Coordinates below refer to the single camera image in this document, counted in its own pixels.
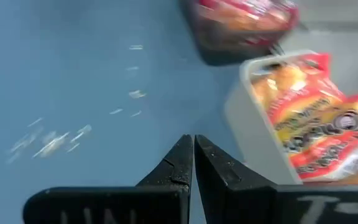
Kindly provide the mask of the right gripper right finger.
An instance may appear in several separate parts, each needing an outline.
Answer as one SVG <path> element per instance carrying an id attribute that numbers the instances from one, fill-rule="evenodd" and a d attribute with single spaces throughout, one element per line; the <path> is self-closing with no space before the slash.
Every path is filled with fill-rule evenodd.
<path id="1" fill-rule="evenodd" d="M 277 185 L 203 135 L 195 169 L 207 224 L 358 224 L 358 185 Z"/>

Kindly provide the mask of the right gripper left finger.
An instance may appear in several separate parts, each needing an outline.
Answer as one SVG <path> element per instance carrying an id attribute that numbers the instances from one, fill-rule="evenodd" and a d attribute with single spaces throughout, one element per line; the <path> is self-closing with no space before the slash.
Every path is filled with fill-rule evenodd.
<path id="1" fill-rule="evenodd" d="M 132 187 L 54 187 L 31 196 L 24 224 L 189 224 L 194 144 L 183 135 Z"/>

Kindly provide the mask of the orange Maruchan ramen pack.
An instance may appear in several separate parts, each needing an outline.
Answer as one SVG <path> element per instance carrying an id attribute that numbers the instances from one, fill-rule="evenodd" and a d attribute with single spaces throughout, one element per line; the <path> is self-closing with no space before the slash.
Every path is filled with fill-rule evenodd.
<path id="1" fill-rule="evenodd" d="M 330 62 L 317 53 L 284 60 L 252 92 L 303 182 L 358 184 L 358 94 L 331 81 Z"/>

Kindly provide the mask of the red Maruchan ramen pack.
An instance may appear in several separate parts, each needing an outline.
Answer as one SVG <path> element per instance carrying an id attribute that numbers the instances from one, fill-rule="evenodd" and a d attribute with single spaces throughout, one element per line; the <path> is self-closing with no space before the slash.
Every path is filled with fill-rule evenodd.
<path id="1" fill-rule="evenodd" d="M 291 0 L 192 0 L 200 36 L 214 44 L 268 45 L 291 31 L 299 18 Z"/>

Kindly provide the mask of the white plastic bin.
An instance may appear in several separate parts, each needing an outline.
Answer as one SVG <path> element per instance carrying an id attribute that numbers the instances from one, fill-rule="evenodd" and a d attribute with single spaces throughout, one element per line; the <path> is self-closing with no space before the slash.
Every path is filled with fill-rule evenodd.
<path id="1" fill-rule="evenodd" d="M 261 104 L 252 92 L 252 81 L 271 71 L 284 60 L 311 50 L 285 55 L 269 55 L 247 60 L 241 64 L 239 82 L 225 104 L 225 115 L 246 164 L 254 171 L 277 184 L 303 184 L 278 141 Z"/>

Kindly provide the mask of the noodle crumbs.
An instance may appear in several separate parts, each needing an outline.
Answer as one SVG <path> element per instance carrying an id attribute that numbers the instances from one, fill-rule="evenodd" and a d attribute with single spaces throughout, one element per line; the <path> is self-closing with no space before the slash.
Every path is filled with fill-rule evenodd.
<path id="1" fill-rule="evenodd" d="M 7 164 L 12 164 L 26 154 L 35 159 L 48 157 L 57 151 L 70 153 L 92 131 L 92 126 L 87 124 L 74 131 L 59 133 L 57 130 L 45 129 L 43 120 L 40 117 L 27 125 L 25 134 L 7 150 Z"/>

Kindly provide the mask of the blue-grey table mat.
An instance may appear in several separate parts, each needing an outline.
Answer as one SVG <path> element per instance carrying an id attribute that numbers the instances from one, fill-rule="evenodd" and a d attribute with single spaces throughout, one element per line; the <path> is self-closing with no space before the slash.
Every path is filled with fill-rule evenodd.
<path id="1" fill-rule="evenodd" d="M 202 61 L 178 0 L 0 0 L 0 224 L 43 189 L 132 186 L 184 134 L 239 156 L 223 118 L 237 67 Z M 70 153 L 7 150 L 43 117 L 90 124 Z"/>

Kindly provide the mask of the dark smoked plastic bin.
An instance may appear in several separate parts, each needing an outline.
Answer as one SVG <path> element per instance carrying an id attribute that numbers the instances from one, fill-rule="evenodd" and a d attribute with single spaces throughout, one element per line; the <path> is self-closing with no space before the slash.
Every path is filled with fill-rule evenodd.
<path id="1" fill-rule="evenodd" d="M 195 42 L 196 48 L 198 49 L 200 57 L 209 65 L 227 65 L 240 63 L 244 60 L 256 57 L 272 55 L 274 53 L 281 54 L 282 50 L 279 49 L 279 42 L 282 38 L 290 33 L 289 31 L 279 41 L 272 42 L 268 45 L 246 45 L 240 42 L 224 42 L 221 44 L 214 44 L 202 38 L 200 33 L 197 31 L 195 21 L 196 10 L 192 0 L 178 0 L 178 3 L 181 7 L 181 11 L 184 15 L 184 18 L 186 19 L 188 27 L 192 32 L 193 40 Z"/>

